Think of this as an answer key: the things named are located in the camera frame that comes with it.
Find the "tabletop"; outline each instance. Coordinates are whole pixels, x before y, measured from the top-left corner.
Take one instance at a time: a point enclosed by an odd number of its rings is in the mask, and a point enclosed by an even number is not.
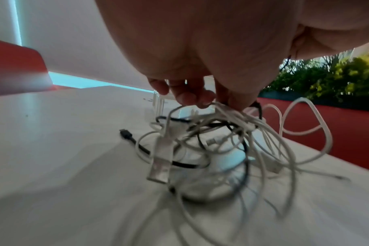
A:
[[[150,131],[152,96],[100,87],[0,97],[0,245],[209,245],[119,137],[122,128],[136,138]],[[297,159],[317,153],[286,141]],[[351,181],[299,175],[290,215],[278,221],[262,202],[236,245],[369,246],[369,171],[328,155],[305,168]],[[278,207],[287,187],[288,179],[269,181],[265,197]],[[254,198],[247,190],[229,206],[189,209],[224,237]]]

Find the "blue light strip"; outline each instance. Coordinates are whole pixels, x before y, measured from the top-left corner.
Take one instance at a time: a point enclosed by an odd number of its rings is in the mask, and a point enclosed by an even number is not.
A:
[[[116,86],[116,87],[131,89],[131,90],[138,90],[142,92],[153,93],[152,90],[140,89],[140,88],[131,87],[131,86],[123,86],[123,85],[103,82],[103,81],[94,80],[94,79],[76,77],[76,76],[62,74],[62,73],[54,73],[54,72],[48,72],[48,73],[49,73],[49,76],[51,77],[52,83],[57,86],[67,86],[67,87],[73,87],[73,88]]]
[[[19,28],[17,5],[15,1],[16,0],[9,0],[10,13],[11,13],[11,19],[13,21],[15,44],[22,46],[22,38],[21,38],[21,31]]]

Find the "red backrest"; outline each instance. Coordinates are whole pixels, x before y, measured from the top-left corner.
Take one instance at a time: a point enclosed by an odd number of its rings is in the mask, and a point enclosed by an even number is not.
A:
[[[0,41],[0,95],[53,89],[37,51]]]
[[[274,104],[282,113],[291,103],[268,98],[258,98],[258,101],[262,105],[267,103]],[[322,105],[316,105],[316,107],[333,136],[333,148],[330,154],[369,169],[369,112]],[[273,109],[266,109],[264,117],[272,128],[275,130],[279,129],[278,114]],[[309,106],[300,103],[287,116],[285,129],[304,131],[318,124]],[[287,134],[283,134],[283,136],[316,150],[322,149],[325,143],[325,136],[321,130],[305,136],[290,136]]]

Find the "red couch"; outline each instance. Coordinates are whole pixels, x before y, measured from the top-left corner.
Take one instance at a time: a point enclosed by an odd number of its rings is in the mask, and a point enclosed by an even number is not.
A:
[[[258,98],[258,101],[262,105],[274,104],[282,113],[291,103],[268,98]],[[333,136],[333,148],[330,154],[369,169],[369,112],[322,105],[316,105],[316,107]],[[275,130],[279,129],[279,117],[273,109],[266,109],[264,117],[270,126]],[[317,125],[318,121],[309,106],[301,103],[290,111],[286,118],[285,129],[303,131]],[[290,136],[287,134],[283,134],[283,136],[316,150],[322,149],[325,143],[325,136],[321,130],[306,136]]]
[[[0,41],[0,96],[59,88],[37,51]]]

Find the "tangled cable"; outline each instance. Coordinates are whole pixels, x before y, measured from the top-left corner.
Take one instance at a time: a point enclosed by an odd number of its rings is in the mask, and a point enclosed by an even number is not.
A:
[[[284,123],[286,120],[286,117],[288,113],[291,111],[291,109],[298,104],[299,102],[305,102],[309,105],[309,107],[314,112],[317,120],[319,121],[319,125],[313,129],[303,131],[303,132],[292,132],[289,130],[286,130],[284,128]],[[324,122],[323,118],[321,117],[318,110],[315,108],[313,103],[306,99],[306,98],[299,98],[292,102],[290,106],[286,109],[285,113],[282,115],[280,110],[271,104],[267,104],[263,106],[262,108],[260,105],[258,105],[258,108],[249,109],[245,113],[238,112],[235,110],[232,110],[231,108],[222,105],[220,103],[213,103],[212,104],[216,112],[205,114],[205,115],[195,115],[191,116],[189,118],[173,118],[172,115],[176,111],[180,110],[184,106],[177,107],[170,111],[167,117],[158,117],[157,122],[152,122],[150,126],[155,129],[155,131],[150,132],[142,136],[136,143],[136,152],[137,154],[142,158],[143,160],[149,162],[151,161],[149,157],[149,153],[146,152],[145,148],[140,145],[140,141],[145,136],[152,134],[152,133],[159,133],[161,136],[164,136],[165,138],[168,138],[176,143],[176,148],[186,148],[192,151],[196,151],[198,153],[202,153],[204,156],[209,157],[208,162],[204,164],[196,164],[192,166],[193,169],[198,169],[198,172],[191,173],[189,175],[186,175],[179,180],[171,181],[169,183],[169,190],[176,195],[177,202],[181,208],[181,211],[183,213],[184,218],[188,222],[188,224],[197,232],[200,236],[202,236],[205,240],[212,243],[216,246],[231,246],[233,245],[232,242],[223,242],[219,239],[216,239],[215,236],[211,235],[209,232],[207,232],[204,228],[201,228],[201,226],[193,219],[191,214],[186,209],[186,206],[184,204],[184,201],[189,201],[193,203],[209,203],[209,202],[216,202],[220,201],[222,199],[230,199],[236,194],[240,193],[240,191],[247,185],[247,182],[249,180],[250,174],[250,167],[252,167],[249,157],[253,156],[257,162],[260,164],[260,188],[256,192],[256,201],[254,201],[254,204],[250,208],[249,214],[252,215],[255,209],[258,207],[259,202],[263,198],[264,193],[264,186],[268,179],[267,177],[267,171],[266,171],[266,165],[264,163],[264,160],[262,158],[262,155],[260,154],[259,150],[262,150],[266,155],[270,156],[274,160],[276,160],[280,165],[290,170],[290,189],[289,193],[286,197],[285,203],[282,206],[282,209],[279,210],[277,213],[277,217],[282,219],[286,217],[289,213],[289,211],[292,208],[294,196],[296,193],[296,186],[297,186],[297,172],[311,172],[316,173],[320,175],[328,175],[328,176],[334,176],[335,178],[340,178],[340,176],[336,175],[329,175],[326,173],[320,173],[320,172],[312,172],[312,171],[306,171],[299,169],[297,165],[302,165],[305,163],[312,162],[326,153],[328,153],[332,147],[332,135],[329,131],[328,126]],[[280,129],[277,133],[275,130],[273,130],[269,125],[266,124],[266,120],[262,118],[262,110],[265,110],[267,108],[274,108],[280,117],[279,125]],[[259,110],[259,116],[254,116],[253,113]],[[175,134],[175,131],[172,129],[177,126],[184,126],[185,132],[182,134]],[[225,136],[222,136],[219,141],[216,142],[215,147],[208,146],[207,148],[204,146],[200,139],[200,135],[204,133],[210,133],[213,131],[216,131],[218,129],[221,129],[223,127],[226,127],[230,130],[230,133],[228,133]],[[319,129],[323,129],[325,133],[326,143],[324,148],[321,150],[321,152],[307,160],[302,160],[297,162],[296,157],[290,146],[286,143],[286,141],[283,139],[282,134],[287,133],[290,135],[306,135],[313,133]],[[264,138],[264,141],[266,143],[266,147],[262,146],[254,137],[253,132],[254,131],[260,131],[262,133],[262,136]],[[192,144],[191,139],[194,137],[197,137],[198,144]],[[231,147],[226,149],[223,148],[223,146],[226,147],[228,143],[232,143]],[[235,165],[234,167],[225,168],[222,169],[221,167],[215,167],[213,166],[213,163],[210,164],[210,157],[213,155],[223,155],[228,154],[229,152],[233,151],[234,149],[240,149],[245,153],[245,158],[242,162],[240,162],[238,165]],[[244,166],[244,175],[241,179],[239,179],[239,182],[237,184],[237,180],[233,181],[231,179],[232,172],[237,171],[238,168]],[[209,198],[209,196],[205,197],[197,197],[197,196],[190,196],[187,194],[187,192],[191,189],[192,186],[197,185],[199,183],[205,183],[206,180],[211,181],[210,182],[210,190],[214,190],[217,187],[223,186],[223,185],[230,185],[233,186],[233,189],[231,192],[223,193],[218,196],[215,196],[214,198]]]

